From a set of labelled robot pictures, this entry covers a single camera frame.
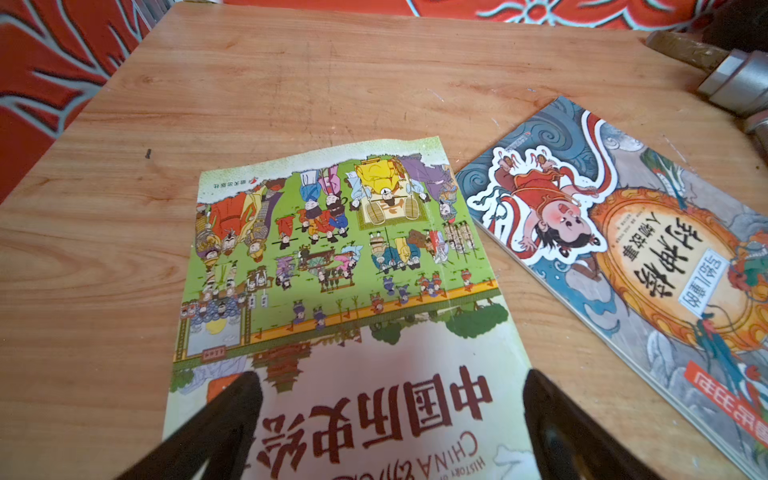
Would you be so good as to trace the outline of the green China history book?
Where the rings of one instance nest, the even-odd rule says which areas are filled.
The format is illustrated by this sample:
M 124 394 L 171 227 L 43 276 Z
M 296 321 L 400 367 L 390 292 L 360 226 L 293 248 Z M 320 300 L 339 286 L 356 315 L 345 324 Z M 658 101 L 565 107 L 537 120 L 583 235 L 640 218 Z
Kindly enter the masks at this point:
M 441 141 L 198 184 L 164 430 L 247 373 L 249 479 L 535 479 L 530 363 Z

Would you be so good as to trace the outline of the grey mythology story book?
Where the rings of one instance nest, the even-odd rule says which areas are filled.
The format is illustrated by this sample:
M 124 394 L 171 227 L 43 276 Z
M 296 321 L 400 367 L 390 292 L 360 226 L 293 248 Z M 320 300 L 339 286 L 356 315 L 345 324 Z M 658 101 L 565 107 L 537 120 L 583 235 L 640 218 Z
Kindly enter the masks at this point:
M 766 477 L 763 215 L 563 97 L 457 182 L 479 228 L 748 477 Z

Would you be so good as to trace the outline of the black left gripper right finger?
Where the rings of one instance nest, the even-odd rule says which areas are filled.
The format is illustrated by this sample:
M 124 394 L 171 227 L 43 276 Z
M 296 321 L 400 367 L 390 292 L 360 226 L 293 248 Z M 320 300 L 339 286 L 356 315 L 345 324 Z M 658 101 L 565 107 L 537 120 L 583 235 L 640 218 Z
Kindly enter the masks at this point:
M 524 415 L 543 479 L 658 479 L 537 369 L 523 388 Z

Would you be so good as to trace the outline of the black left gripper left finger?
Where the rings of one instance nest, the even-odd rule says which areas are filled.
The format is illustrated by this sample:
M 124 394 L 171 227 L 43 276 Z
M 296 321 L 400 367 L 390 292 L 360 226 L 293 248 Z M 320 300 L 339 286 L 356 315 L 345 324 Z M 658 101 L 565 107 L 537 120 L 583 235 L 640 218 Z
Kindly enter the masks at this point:
M 239 479 L 253 443 L 263 392 L 245 372 L 121 479 Z

